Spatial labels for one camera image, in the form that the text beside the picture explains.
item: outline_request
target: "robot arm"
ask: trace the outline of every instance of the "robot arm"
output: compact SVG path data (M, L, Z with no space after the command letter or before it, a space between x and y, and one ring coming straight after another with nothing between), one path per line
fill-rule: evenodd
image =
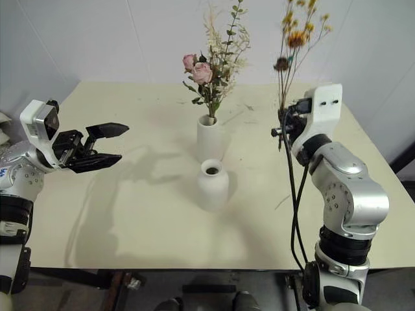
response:
M303 276L303 298L319 310L354 310L340 309L341 303L362 303L370 266L367 254L389 208L386 193L369 177L366 165L331 141L341 97L340 84L312 89L288 109L283 124L291 152L300 164L309 164L313 184L324 199L316 260L307 263ZM272 133L282 135L280 129Z
M30 236L33 204L43 188L45 174L71 169L76 173L114 165L121 155L99 154L97 139L119 136L128 130L122 124L87 127L89 137L76 130L58 133L59 106L33 100L20 120L28 141L11 146L0 155L0 310L11 310L10 294L22 291L30 270Z

